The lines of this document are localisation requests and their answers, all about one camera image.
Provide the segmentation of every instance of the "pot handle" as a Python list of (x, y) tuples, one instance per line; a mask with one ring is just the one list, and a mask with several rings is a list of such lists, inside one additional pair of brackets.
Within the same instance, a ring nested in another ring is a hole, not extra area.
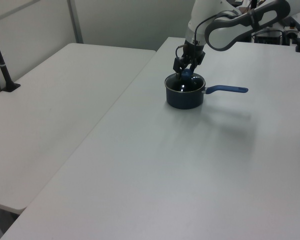
[(203, 93), (204, 94), (212, 94), (215, 91), (226, 91), (226, 92), (245, 94), (249, 91), (249, 89), (245, 88), (245, 87), (238, 87), (238, 86), (216, 85), (216, 86), (206, 87), (205, 90), (203, 91)]

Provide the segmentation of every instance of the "pot rim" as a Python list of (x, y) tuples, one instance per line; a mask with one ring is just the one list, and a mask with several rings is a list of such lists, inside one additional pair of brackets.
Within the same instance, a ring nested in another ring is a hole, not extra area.
[(168, 89), (169, 91), (172, 91), (172, 92), (175, 92), (175, 93), (180, 93), (180, 94), (191, 94), (191, 93), (195, 93), (195, 92), (202, 92), (203, 91), (202, 89), (206, 87), (206, 81), (205, 81), (205, 79), (202, 76), (200, 76), (199, 74), (194, 73), (193, 75), (195, 77), (202, 78), (202, 80), (203, 80), (203, 85), (199, 89), (194, 90), (194, 91), (176, 91), (176, 90), (173, 90), (173, 89), (171, 89), (170, 87), (167, 86), (167, 80), (168, 80), (168, 78), (170, 78), (173, 75), (176, 75), (176, 73), (167, 76), (166, 79), (164, 80), (165, 88)]

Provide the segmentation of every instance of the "white wall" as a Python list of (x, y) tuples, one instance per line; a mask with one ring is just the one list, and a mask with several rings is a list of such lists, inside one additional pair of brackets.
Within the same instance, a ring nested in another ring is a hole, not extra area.
[(75, 42), (67, 0), (40, 0), (0, 20), (0, 49), (13, 81)]
[(195, 0), (74, 0), (85, 44), (157, 50), (185, 36)]

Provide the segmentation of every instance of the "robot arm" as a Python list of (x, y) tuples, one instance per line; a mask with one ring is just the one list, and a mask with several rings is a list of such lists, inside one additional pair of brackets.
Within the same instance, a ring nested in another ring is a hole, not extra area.
[[(175, 59), (173, 69), (180, 74), (191, 64), (190, 70), (193, 72), (204, 58), (205, 44), (217, 51), (228, 50), (251, 33), (297, 13), (300, 13), (300, 0), (267, 0), (245, 14), (241, 14), (226, 0), (196, 0), (185, 34), (183, 55)], [(215, 17), (197, 28), (212, 16)]]

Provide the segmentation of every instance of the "saucepan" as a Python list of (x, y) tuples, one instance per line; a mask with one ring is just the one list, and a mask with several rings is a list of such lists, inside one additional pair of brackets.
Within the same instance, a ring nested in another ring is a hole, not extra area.
[(194, 109), (204, 102), (204, 94), (215, 91), (227, 91), (245, 94), (249, 90), (245, 87), (216, 85), (206, 87), (205, 79), (185, 69), (182, 75), (172, 74), (165, 81), (166, 101), (176, 109)]

